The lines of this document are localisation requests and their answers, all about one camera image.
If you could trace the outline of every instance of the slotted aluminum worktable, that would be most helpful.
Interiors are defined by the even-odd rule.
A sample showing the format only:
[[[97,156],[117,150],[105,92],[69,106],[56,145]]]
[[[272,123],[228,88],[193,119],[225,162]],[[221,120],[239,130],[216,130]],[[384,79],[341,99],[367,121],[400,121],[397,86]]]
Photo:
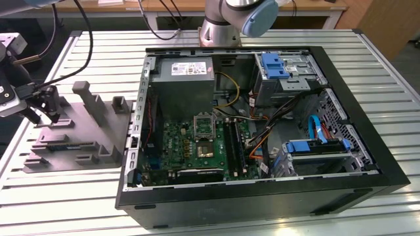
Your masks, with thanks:
[[[161,31],[169,36],[172,31]],[[145,48],[196,47],[197,32],[160,41],[145,31],[95,32],[89,67],[59,83],[69,102],[72,83],[87,80],[103,100],[136,98]],[[120,169],[25,174],[23,162],[39,135],[23,121],[0,161],[0,235],[389,235],[420,234],[420,97],[364,35],[351,30],[273,30],[241,38],[244,46],[323,46],[409,177],[411,185],[339,215],[147,231],[115,210]],[[69,38],[48,79],[75,71],[88,52],[88,34]]]

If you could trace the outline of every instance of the motherboard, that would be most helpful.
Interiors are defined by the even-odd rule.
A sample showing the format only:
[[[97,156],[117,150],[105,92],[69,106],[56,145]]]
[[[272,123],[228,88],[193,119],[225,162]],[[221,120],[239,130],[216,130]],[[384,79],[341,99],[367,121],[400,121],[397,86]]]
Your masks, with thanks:
[[[211,133],[213,137],[200,138],[200,134]],[[152,185],[171,184],[172,179],[183,176],[192,183],[200,174],[212,176],[215,181],[259,178],[257,165],[245,148],[249,137],[248,123],[240,119],[213,124],[204,119],[165,122],[163,154],[148,158]]]

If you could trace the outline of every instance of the gray robot arm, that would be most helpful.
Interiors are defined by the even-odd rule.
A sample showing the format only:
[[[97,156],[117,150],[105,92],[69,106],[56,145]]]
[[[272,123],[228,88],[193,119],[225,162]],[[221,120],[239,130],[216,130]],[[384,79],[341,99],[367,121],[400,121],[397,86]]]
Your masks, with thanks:
[[[59,1],[60,0],[0,0],[0,16],[33,8],[41,8]]]
[[[251,38],[260,37],[271,28],[277,12],[275,0],[207,0],[201,46],[239,46],[240,31]]]

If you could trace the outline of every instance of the ram slot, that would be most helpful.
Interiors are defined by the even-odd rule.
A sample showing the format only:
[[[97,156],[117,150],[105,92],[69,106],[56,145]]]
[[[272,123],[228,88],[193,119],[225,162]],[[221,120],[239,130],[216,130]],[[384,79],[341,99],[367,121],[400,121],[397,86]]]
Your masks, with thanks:
[[[236,157],[237,157],[237,169],[241,173],[247,173],[247,163],[245,163],[245,154],[244,154],[244,146],[243,146],[243,140],[241,140],[241,133],[237,127],[237,122],[232,123],[232,129],[233,129],[233,136],[235,136],[235,150],[236,150]]]
[[[228,159],[229,174],[236,177],[237,165],[236,165],[235,144],[233,144],[233,138],[232,138],[232,126],[231,126],[229,121],[227,121],[223,124],[223,135],[224,135],[224,145],[225,145],[225,153],[227,153],[227,159]]]

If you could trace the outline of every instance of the floor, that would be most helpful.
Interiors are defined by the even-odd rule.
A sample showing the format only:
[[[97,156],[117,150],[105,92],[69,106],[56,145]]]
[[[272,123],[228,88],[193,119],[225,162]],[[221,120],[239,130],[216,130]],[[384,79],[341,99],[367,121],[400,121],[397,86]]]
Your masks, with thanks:
[[[420,48],[409,42],[391,62],[417,93],[420,93]]]
[[[171,19],[160,19],[161,25],[165,25],[168,29],[175,27],[173,22]],[[196,29],[200,23],[203,22],[201,19],[191,21],[188,20],[188,28]],[[44,30],[45,37],[49,38],[52,35],[52,22],[49,19],[40,19],[39,20],[40,26]],[[85,24],[81,19],[65,19],[64,27],[57,31],[57,39],[53,44],[53,48],[43,59],[41,68],[32,72],[32,78],[36,82],[41,82],[45,80],[45,77],[49,73],[49,70],[53,66],[55,60],[61,52],[61,48],[65,44],[68,39],[68,35],[73,30],[85,30]],[[109,21],[92,18],[91,24],[93,26],[93,30],[147,30],[144,22],[139,20],[139,18],[115,18],[112,23]],[[45,47],[47,42],[35,46],[35,50],[40,52]],[[415,44],[411,42],[407,44],[404,50],[401,51],[400,55],[396,59],[391,62],[397,71],[401,73],[405,80],[409,82],[417,93],[420,93],[420,49],[415,47]],[[21,118],[19,116],[9,116],[7,118],[0,118],[0,157],[5,151],[7,144],[11,141],[19,124],[21,122]]]

